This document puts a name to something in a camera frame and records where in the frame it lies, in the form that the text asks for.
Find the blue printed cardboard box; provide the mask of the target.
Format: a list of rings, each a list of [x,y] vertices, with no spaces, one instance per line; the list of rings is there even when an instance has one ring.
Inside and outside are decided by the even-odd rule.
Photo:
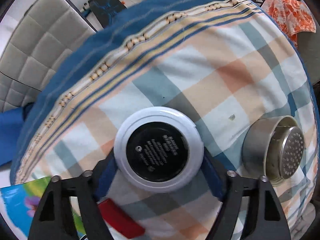
[[[76,196],[72,182],[54,176],[1,188],[6,221],[27,239],[86,239],[70,201]]]

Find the red rectangular box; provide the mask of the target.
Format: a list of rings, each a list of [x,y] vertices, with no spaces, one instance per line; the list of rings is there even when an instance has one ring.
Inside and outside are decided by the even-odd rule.
[[[98,204],[103,220],[127,239],[144,235],[145,229],[125,213],[112,199]]]

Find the silver metal perforated tin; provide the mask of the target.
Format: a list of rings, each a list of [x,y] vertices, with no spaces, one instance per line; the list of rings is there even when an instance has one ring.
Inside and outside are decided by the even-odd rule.
[[[245,136],[242,162],[250,176],[264,175],[277,187],[298,170],[304,150],[304,135],[294,117],[262,118]]]

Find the white jar black lid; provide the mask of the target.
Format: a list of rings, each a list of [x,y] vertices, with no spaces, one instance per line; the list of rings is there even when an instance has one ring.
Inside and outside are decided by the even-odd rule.
[[[153,193],[187,185],[204,158],[195,123],[169,107],[149,107],[129,116],[117,131],[113,151],[124,177]]]

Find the blue cloth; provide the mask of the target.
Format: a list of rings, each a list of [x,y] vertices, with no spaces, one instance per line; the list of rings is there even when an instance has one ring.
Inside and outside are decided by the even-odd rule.
[[[18,138],[25,120],[34,103],[28,103],[24,107],[11,109],[0,115],[0,165],[11,162],[16,155]]]

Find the plaid checkered blanket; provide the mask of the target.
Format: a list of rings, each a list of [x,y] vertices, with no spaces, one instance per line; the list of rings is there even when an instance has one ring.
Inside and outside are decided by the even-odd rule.
[[[318,170],[318,111],[302,59],[250,0],[145,0],[120,12],[60,65],[22,129],[10,182],[92,169],[138,110],[188,116],[225,168],[245,174],[242,144],[260,118],[290,115],[303,131],[302,162],[275,191],[290,230]]]

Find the grey tufted sofa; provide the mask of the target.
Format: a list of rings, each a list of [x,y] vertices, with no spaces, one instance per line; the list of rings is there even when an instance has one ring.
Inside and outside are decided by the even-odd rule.
[[[34,102],[96,29],[70,0],[37,0],[1,54],[1,112]]]

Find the orange floral cloth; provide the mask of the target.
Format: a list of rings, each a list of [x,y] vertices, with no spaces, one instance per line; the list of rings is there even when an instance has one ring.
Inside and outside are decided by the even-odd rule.
[[[265,0],[261,8],[271,16],[280,30],[298,47],[298,33],[316,33],[309,8],[298,0]]]

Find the black blue treadmill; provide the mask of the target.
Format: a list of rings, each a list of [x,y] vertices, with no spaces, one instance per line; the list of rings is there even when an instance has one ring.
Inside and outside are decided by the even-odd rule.
[[[85,18],[93,14],[102,28],[105,28],[112,23],[114,16],[126,7],[120,0],[89,0],[83,9],[82,15]]]

